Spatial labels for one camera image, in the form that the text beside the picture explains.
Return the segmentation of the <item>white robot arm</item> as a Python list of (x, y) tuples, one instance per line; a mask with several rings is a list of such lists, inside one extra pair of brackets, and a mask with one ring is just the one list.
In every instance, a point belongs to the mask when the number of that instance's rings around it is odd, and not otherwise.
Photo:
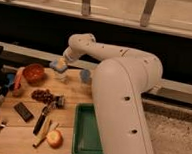
[(89, 55), (100, 63), (92, 97), (104, 154), (154, 154), (141, 94), (162, 79), (160, 59), (148, 52), (102, 44), (92, 34), (75, 34), (63, 52), (67, 64)]

